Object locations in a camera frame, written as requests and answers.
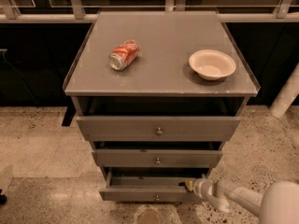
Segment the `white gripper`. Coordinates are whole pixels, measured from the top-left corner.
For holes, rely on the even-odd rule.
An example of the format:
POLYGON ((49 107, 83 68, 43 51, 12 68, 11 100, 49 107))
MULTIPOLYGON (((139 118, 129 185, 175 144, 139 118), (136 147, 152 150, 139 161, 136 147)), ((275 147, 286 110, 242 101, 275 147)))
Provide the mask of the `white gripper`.
POLYGON ((209 203, 215 209, 229 213, 231 211, 228 199, 221 193, 217 185, 205 178, 185 180, 185 187, 188 191, 193 192, 203 202, 209 203))

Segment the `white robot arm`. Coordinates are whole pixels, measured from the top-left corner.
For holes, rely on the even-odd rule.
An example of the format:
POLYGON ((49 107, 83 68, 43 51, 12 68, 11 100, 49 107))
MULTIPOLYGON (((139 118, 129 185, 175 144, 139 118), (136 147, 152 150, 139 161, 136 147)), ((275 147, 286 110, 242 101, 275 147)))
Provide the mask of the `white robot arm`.
POLYGON ((258 224, 299 224, 299 185, 279 181, 264 194, 226 180, 187 179, 187 190, 223 213, 237 203, 259 219, 258 224))

